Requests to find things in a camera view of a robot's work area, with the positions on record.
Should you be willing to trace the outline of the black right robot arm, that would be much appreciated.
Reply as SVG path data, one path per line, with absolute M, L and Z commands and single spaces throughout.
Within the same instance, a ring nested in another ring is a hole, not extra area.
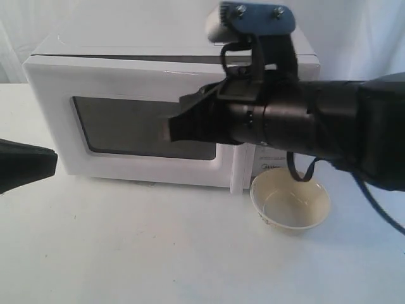
M 303 81 L 290 35 L 250 37 L 247 68 L 184 96 L 168 121 L 172 141 L 243 143 L 311 155 L 373 186 L 404 189 L 404 74 L 375 80 Z

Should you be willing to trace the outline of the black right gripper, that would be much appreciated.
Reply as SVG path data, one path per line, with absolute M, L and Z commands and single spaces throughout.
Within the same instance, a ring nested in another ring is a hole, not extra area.
M 226 80 L 180 96 L 182 112 L 163 120 L 165 140 L 313 148 L 308 82 L 299 80 L 290 34 L 247 35 L 224 45 L 220 58 Z

